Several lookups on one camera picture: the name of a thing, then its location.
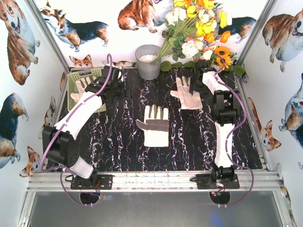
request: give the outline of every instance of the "gray bucket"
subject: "gray bucket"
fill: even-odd
[[[139,46],[138,49],[136,50],[135,56],[137,59],[139,76],[142,79],[153,80],[159,76],[161,59],[157,60],[156,62],[146,63],[146,62],[140,61],[139,58],[141,58],[142,56],[147,55],[147,54],[152,54],[152,55],[158,56],[160,51],[161,51],[161,47],[158,47],[156,45],[142,45],[142,46]]]

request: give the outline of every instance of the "white bucket contents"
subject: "white bucket contents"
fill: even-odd
[[[147,55],[143,55],[139,58],[140,61],[143,61],[145,63],[151,63],[153,62],[153,60],[156,59],[156,55],[152,55],[152,54],[147,54]]]

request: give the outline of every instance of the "green basket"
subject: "green basket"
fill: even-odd
[[[68,74],[68,87],[67,87],[67,110],[71,111],[74,106],[77,104],[72,98],[71,93],[78,93],[78,88],[76,86],[76,81],[81,78],[89,77],[93,81],[93,76],[101,77],[101,68],[93,68],[89,70],[81,70],[76,72],[71,72]],[[106,106],[103,104],[95,113],[106,111]]]

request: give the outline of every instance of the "sunflower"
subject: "sunflower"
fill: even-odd
[[[231,50],[227,48],[226,46],[218,46],[214,53],[220,55],[221,57],[223,56],[228,56],[231,54]]]
[[[224,64],[223,64],[222,60],[220,59],[220,57],[217,57],[217,60],[216,60],[217,63],[220,65],[220,67],[223,66],[223,70],[225,68],[229,68],[229,66],[232,64],[231,58],[228,55],[224,55],[221,57],[223,58]]]

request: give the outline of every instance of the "white wall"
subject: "white wall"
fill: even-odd
[[[14,164],[8,162],[0,169],[0,226],[3,227],[14,227],[18,224],[28,184],[28,177],[22,178],[19,173],[28,163],[27,146],[32,147],[35,152],[42,156],[42,141],[38,139],[38,133],[44,124],[45,112],[50,105],[51,96],[54,96],[55,100],[58,101],[60,79],[63,72],[61,64],[50,48],[50,44],[42,35],[26,4],[22,0],[17,0],[17,3],[25,14],[35,39],[40,40],[41,45],[36,48],[35,53],[35,56],[39,58],[38,64],[31,63],[30,76],[24,85],[18,84],[14,81],[9,70],[8,31],[4,22],[0,20],[0,109],[6,97],[14,92],[21,97],[29,115],[28,122],[25,118],[18,118],[16,150],[21,155],[20,161],[15,159]]]
[[[172,2],[172,0],[162,0],[163,2]],[[46,0],[36,0],[38,7],[42,8],[46,5]],[[144,44],[154,44],[162,46],[163,38],[161,33],[166,26],[163,24],[158,29],[157,33],[150,33],[146,27],[139,28],[137,31],[122,30],[118,26],[118,15],[130,0],[116,0],[112,1],[95,1],[86,0],[85,4],[75,4],[73,0],[49,0],[50,6],[53,9],[62,9],[66,12],[65,18],[73,23],[86,23],[90,21],[101,21],[109,24],[108,31],[110,33],[109,43],[107,47],[102,46],[102,42],[99,38],[89,41],[80,45],[80,51],[75,52],[75,49],[71,49],[69,44],[62,42],[55,34],[51,27],[51,32],[54,39],[58,43],[66,61],[69,66],[73,66],[73,63],[69,59],[69,56],[73,56],[77,59],[84,59],[87,54],[91,55],[94,66],[102,66],[102,61],[106,60],[106,56],[110,53],[113,56],[114,61],[136,61],[134,52],[140,46]],[[253,17],[258,19],[260,13],[265,6],[267,0],[222,0],[225,5],[225,9],[228,10],[232,17]],[[248,37],[244,39],[240,44],[236,44],[238,41],[238,35],[231,36],[227,43],[222,44],[217,42],[217,45],[225,45],[231,48],[233,53],[240,55]],[[165,57],[163,60],[172,60],[172,57]],[[179,59],[181,62],[187,62],[189,59]]]
[[[268,19],[279,14],[294,16],[302,8],[303,3],[300,1],[280,0],[272,9]],[[302,46],[303,37],[298,37],[298,39],[300,39],[299,43]],[[266,151],[266,155],[271,170],[274,170],[278,163],[282,165],[285,186],[291,198],[294,218],[298,226],[302,227],[303,170],[299,168],[298,162],[303,163],[303,149],[289,131],[280,131],[279,125],[282,125],[281,119],[285,119],[286,104],[301,86],[303,52],[288,61],[285,65],[285,71],[282,72],[280,70],[281,61],[277,58],[275,58],[273,64],[269,61],[271,51],[272,49],[265,45],[261,32],[245,59],[245,68],[250,77],[245,88],[248,96],[255,103],[262,126],[266,126],[269,120],[273,121],[273,136],[282,143],[282,146],[270,152]]]

